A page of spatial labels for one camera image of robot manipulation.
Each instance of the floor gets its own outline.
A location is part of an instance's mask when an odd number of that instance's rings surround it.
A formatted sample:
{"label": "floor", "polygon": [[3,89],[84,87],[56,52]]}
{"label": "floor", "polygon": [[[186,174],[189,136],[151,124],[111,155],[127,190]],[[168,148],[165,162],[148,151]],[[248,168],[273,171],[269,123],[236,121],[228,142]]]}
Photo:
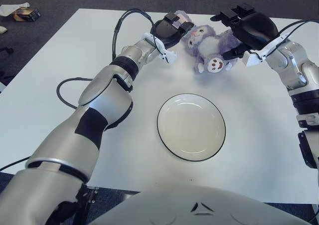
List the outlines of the floor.
{"label": "floor", "polygon": [[[42,17],[36,22],[15,22],[11,17],[0,17],[0,25],[8,29],[0,34],[0,47],[14,49],[10,56],[0,53],[0,71],[4,72],[4,75],[0,73],[0,81],[4,84],[11,80],[6,76],[16,75],[78,8],[126,10],[139,7],[146,11],[183,9],[188,13],[216,14],[221,9],[247,2],[270,17],[319,18],[319,0],[1,0],[0,4],[23,2],[38,8]],[[0,173],[0,192],[11,177]],[[123,191],[100,189],[96,202],[91,205],[88,222],[120,203],[124,195]],[[314,214],[311,205],[271,205],[306,220]]]}

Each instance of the toy ear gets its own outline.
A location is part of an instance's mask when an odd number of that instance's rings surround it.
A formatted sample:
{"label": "toy ear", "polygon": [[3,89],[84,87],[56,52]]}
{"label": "toy ear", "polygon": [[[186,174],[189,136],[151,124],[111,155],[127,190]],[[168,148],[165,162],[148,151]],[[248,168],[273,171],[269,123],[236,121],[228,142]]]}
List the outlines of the toy ear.
{"label": "toy ear", "polygon": [[192,22],[192,20],[189,18],[188,14],[186,14],[185,11],[183,10],[177,10],[175,12],[175,14],[179,17],[179,20],[178,21],[175,21],[173,23],[173,25],[175,27],[179,27],[181,24],[183,24],[184,22]]}

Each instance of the purple plush toy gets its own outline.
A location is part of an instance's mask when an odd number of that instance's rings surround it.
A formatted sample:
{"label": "purple plush toy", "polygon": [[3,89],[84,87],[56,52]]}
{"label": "purple plush toy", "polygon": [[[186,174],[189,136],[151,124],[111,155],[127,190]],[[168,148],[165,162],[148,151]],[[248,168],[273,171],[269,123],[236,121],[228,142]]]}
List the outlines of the purple plush toy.
{"label": "purple plush toy", "polygon": [[[174,22],[177,27],[185,21],[192,22],[182,10],[176,11],[175,14],[180,18]],[[186,44],[187,53],[196,57],[196,72],[217,73],[223,68],[231,69],[237,62],[237,59],[224,60],[221,55],[241,43],[231,30],[216,35],[214,28],[209,25],[194,26],[181,40]]]}

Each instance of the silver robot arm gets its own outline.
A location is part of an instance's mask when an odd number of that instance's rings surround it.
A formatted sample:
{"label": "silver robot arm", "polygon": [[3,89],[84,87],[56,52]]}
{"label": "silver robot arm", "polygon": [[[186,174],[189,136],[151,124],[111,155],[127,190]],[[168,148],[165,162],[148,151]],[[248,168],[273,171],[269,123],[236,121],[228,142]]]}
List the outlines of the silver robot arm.
{"label": "silver robot arm", "polygon": [[266,57],[287,88],[298,115],[298,134],[305,163],[319,169],[319,68],[298,43],[285,42]]}
{"label": "silver robot arm", "polygon": [[49,224],[60,212],[79,205],[81,186],[92,176],[103,132],[116,127],[133,107],[129,92],[138,72],[157,56],[174,62],[176,55],[166,49],[193,27],[190,22],[174,27],[178,19],[168,13],[152,23],[152,34],[145,33],[136,44],[123,48],[90,82],[75,112],[45,138],[26,169],[17,172],[0,194],[1,224]]}

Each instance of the black band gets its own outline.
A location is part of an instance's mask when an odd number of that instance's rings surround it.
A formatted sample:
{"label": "black band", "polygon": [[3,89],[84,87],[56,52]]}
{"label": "black band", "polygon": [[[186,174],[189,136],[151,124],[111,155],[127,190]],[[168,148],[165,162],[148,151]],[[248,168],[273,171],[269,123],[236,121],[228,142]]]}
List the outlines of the black band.
{"label": "black band", "polygon": [[[29,169],[37,168],[42,164],[42,162],[44,162],[44,161],[35,161],[33,163],[30,163],[28,165],[28,168]],[[69,175],[72,175],[72,176],[78,178],[79,180],[81,180],[85,184],[89,181],[89,178],[87,176],[85,176],[84,173],[78,171],[77,169],[69,167],[67,165],[64,165],[64,164],[61,164],[59,171],[64,172],[64,173],[69,174]]]}
{"label": "black band", "polygon": [[132,80],[135,80],[137,74],[139,73],[139,68],[136,63],[126,56],[116,57],[111,64],[123,68],[131,76]]}
{"label": "black band", "polygon": [[88,138],[100,149],[102,134],[107,125],[108,121],[102,114],[89,108],[81,117],[75,133]]}
{"label": "black band", "polygon": [[299,114],[319,112],[319,89],[292,95],[291,98]]}

